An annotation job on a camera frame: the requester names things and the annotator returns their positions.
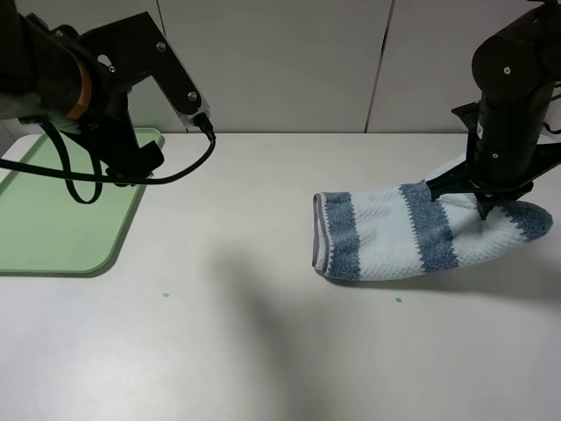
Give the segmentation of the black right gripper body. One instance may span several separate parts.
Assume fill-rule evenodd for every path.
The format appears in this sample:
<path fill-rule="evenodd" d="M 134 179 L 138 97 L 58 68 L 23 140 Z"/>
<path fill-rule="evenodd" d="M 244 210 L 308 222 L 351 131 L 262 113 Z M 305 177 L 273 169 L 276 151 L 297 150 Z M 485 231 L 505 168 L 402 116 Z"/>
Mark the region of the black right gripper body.
<path fill-rule="evenodd" d="M 465 160 L 451 170 L 452 193 L 520 197 L 560 165 L 558 143 L 538 143 L 548 102 L 495 104 L 483 98 L 453 109 L 468 129 Z"/>

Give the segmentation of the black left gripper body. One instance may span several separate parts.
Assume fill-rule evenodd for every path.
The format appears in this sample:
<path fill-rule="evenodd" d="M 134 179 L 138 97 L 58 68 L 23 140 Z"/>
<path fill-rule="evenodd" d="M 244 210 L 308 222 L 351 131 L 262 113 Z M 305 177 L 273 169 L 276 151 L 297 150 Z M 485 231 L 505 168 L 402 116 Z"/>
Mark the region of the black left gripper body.
<path fill-rule="evenodd" d="M 40 30 L 51 43 L 54 100 L 45 101 L 39 125 L 64 134 L 90 153 L 147 153 L 139 146 L 128 111 L 131 88 L 149 76 L 149 27 L 104 25 L 83 34 L 70 25 Z"/>

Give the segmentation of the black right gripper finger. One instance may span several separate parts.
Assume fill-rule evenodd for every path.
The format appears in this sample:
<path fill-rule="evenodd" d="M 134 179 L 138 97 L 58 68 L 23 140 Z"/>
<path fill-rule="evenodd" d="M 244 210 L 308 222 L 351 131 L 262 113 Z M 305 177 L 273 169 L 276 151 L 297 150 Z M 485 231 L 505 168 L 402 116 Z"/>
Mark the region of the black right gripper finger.
<path fill-rule="evenodd" d="M 473 194 L 475 186 L 471 183 L 467 161 L 463 160 L 444 171 L 437 177 L 426 181 L 430 190 L 430 199 L 435 202 L 447 194 Z"/>
<path fill-rule="evenodd" d="M 495 207 L 497 198 L 493 194 L 480 194 L 475 195 L 477 201 L 477 211 L 481 220 L 486 220 L 489 212 Z"/>

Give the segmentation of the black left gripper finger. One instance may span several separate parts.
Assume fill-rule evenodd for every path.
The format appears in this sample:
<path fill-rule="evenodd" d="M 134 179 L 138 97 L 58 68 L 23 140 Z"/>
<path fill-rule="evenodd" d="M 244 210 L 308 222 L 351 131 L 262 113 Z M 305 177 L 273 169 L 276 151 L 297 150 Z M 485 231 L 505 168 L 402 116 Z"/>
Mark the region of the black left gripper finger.
<path fill-rule="evenodd" d="M 103 156 L 107 165 L 105 174 L 116 180 L 119 187 L 135 186 L 153 175 L 153 171 L 164 162 L 157 141 L 139 146 L 130 144 L 111 149 Z"/>

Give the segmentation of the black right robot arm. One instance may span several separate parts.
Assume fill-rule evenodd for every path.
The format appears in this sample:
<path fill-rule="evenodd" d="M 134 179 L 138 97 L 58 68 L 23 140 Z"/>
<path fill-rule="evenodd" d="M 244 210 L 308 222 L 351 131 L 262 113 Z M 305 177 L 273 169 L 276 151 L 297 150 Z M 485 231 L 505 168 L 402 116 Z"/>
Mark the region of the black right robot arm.
<path fill-rule="evenodd" d="M 539 144 L 560 84 L 560 4 L 538 6 L 481 44 L 472 57 L 478 102 L 453 109 L 468 130 L 465 160 L 428 181 L 431 198 L 473 194 L 481 218 L 529 193 L 560 163 L 559 144 Z"/>

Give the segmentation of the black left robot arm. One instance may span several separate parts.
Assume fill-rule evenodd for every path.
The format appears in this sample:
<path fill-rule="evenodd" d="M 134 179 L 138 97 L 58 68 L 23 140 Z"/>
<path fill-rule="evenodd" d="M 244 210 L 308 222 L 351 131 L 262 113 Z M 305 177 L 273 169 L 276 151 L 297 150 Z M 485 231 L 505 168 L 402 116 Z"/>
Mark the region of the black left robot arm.
<path fill-rule="evenodd" d="M 129 113 L 134 85 L 155 76 L 163 34 L 143 12 L 79 34 L 69 25 L 49 29 L 12 1 L 1 3 L 1 117 L 42 127 L 58 146 L 70 138 L 106 170 L 60 170 L 2 160 L 3 169 L 68 181 L 158 184 L 153 170 L 164 156 L 155 142 L 138 144 Z"/>

